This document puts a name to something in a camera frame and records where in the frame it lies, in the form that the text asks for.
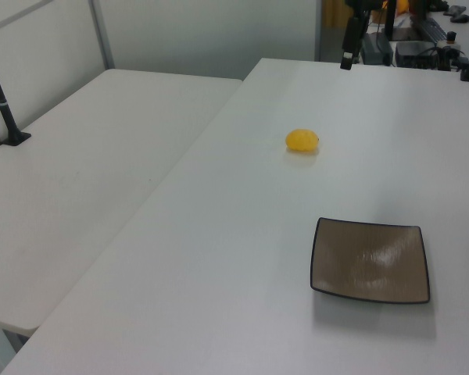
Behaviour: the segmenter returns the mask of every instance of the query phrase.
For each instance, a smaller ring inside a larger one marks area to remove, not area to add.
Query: square plate
[[[429,302],[421,229],[321,217],[314,235],[311,288],[370,302]]]

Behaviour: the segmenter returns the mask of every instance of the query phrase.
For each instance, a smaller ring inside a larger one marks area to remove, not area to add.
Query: table
[[[43,323],[240,84],[109,70],[0,147],[0,327]]]
[[[311,290],[321,216],[419,225],[431,302]],[[469,373],[469,83],[261,60],[4,375],[43,373]]]

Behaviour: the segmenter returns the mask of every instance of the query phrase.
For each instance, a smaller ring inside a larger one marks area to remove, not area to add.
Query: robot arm
[[[354,59],[360,54],[361,40],[367,32],[371,11],[382,8],[382,3],[383,0],[345,0],[345,4],[353,8],[354,14],[345,29],[341,69],[351,70]]]

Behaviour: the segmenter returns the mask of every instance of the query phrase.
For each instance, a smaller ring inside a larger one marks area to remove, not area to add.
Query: white wall
[[[54,0],[0,28],[0,81],[19,128],[103,70],[88,0]]]
[[[96,0],[96,8],[117,68],[244,79],[262,57],[314,60],[321,1]]]

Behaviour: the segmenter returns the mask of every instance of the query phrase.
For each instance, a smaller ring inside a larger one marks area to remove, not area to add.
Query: electronic equipment
[[[396,45],[396,65],[399,68],[435,69],[438,52],[430,41],[400,41]]]
[[[392,64],[392,48],[383,33],[366,34],[363,37],[361,59],[365,65]]]
[[[437,44],[439,41],[446,40],[446,32],[434,19],[426,18],[423,20],[417,16],[412,16],[410,19],[412,20],[412,27],[417,29],[426,41]]]

